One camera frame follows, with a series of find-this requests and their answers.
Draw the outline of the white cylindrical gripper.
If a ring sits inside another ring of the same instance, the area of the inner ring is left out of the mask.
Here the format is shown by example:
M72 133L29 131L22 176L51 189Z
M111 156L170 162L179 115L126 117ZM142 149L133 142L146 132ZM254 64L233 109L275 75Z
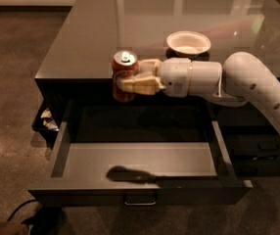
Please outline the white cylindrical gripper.
M221 96L222 65L217 62L146 59L138 62L137 73L146 77L120 78L118 88L141 95L155 95L163 90L165 95L179 98Z

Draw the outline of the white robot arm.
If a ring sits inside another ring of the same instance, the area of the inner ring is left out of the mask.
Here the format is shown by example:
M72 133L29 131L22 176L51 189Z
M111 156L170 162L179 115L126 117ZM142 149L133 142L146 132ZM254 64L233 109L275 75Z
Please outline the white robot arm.
M162 91L177 98L198 96L227 107L251 103L280 135L280 81L249 53L235 53L223 64L171 58L139 61L137 65L137 73L115 79L120 90L141 95Z

